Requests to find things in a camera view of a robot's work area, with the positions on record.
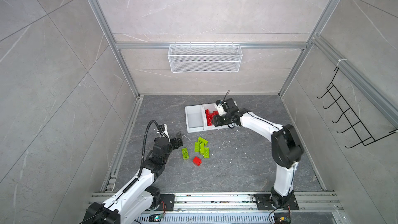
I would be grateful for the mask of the red small lego brick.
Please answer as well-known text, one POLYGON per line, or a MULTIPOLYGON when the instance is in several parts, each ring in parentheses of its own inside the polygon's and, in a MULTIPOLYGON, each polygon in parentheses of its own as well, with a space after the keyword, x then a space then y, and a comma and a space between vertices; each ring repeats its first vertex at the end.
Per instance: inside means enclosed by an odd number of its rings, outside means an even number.
POLYGON ((198 157, 194 157, 193 163, 194 163, 196 166, 200 166, 200 165, 202 164, 202 160, 201 160, 200 158, 198 158, 198 157))

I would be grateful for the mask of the red arch lego piece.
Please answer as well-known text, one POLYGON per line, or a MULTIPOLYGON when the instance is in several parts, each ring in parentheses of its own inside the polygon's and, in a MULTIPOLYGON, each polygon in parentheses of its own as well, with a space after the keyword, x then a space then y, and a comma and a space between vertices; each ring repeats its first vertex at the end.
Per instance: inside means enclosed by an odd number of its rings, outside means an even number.
POLYGON ((219 115, 218 111, 211 112, 209 109, 205 110, 206 121, 208 126, 213 126, 212 120, 215 116, 219 115))

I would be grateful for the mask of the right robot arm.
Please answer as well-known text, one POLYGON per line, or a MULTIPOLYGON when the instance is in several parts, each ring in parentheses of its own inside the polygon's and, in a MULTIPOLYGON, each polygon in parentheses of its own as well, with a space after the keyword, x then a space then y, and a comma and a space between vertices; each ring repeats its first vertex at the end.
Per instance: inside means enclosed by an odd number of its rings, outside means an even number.
POLYGON ((273 208, 284 206, 294 193, 294 176, 304 153, 302 142, 294 126, 280 125, 261 118, 247 109, 239 109, 232 98, 215 102, 218 115, 212 118, 214 126, 238 125, 260 134, 271 142, 272 158, 276 162, 276 178, 269 200, 273 208))

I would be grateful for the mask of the white three-compartment bin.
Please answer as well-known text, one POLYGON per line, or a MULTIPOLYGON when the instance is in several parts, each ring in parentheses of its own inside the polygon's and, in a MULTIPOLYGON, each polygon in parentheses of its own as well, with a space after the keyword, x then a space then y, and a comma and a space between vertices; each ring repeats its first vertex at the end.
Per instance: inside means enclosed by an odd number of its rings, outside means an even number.
POLYGON ((210 104, 202 104, 202 105, 193 105, 185 107, 185 115, 186 115, 186 124, 187 124, 187 132, 195 133, 195 132, 203 132, 203 131, 211 131, 211 130, 220 130, 229 128, 227 125, 224 126, 208 126, 206 121, 205 110, 209 109, 211 112, 216 111, 215 103, 210 104))

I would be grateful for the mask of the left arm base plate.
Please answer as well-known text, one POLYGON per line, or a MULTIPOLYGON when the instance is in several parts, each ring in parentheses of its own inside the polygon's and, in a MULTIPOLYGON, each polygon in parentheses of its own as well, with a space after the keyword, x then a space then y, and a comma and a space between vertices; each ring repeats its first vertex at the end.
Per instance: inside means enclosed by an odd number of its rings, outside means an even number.
POLYGON ((150 211, 173 211, 175 205, 174 194, 160 194, 153 197, 150 211))

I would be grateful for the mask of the green lego brick cluster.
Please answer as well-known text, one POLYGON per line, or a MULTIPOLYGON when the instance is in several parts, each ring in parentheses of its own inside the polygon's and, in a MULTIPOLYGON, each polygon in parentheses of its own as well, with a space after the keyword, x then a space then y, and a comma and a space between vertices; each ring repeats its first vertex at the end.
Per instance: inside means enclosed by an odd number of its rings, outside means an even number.
POLYGON ((199 137, 198 141, 194 143, 194 151, 199 152, 204 158, 210 158, 208 140, 199 137))

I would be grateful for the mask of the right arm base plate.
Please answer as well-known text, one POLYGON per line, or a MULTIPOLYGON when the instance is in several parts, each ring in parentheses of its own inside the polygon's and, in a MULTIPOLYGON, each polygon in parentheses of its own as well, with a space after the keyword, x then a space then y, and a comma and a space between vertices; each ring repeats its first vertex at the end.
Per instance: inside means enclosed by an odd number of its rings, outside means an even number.
POLYGON ((282 201, 273 200, 272 194, 255 194, 251 200, 260 211, 273 210, 299 210, 299 205, 294 194, 286 196, 282 201))

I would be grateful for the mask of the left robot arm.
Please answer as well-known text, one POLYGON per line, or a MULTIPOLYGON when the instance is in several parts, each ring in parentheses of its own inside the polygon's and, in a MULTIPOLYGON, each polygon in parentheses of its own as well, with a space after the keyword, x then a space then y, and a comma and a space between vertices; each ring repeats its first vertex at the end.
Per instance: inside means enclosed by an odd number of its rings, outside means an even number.
POLYGON ((173 139, 162 134, 154 141, 143 167, 112 197, 103 203, 92 203, 83 224, 131 224, 142 212, 159 207, 160 189, 152 184, 164 171, 172 151, 183 145, 182 133, 178 132, 173 139))

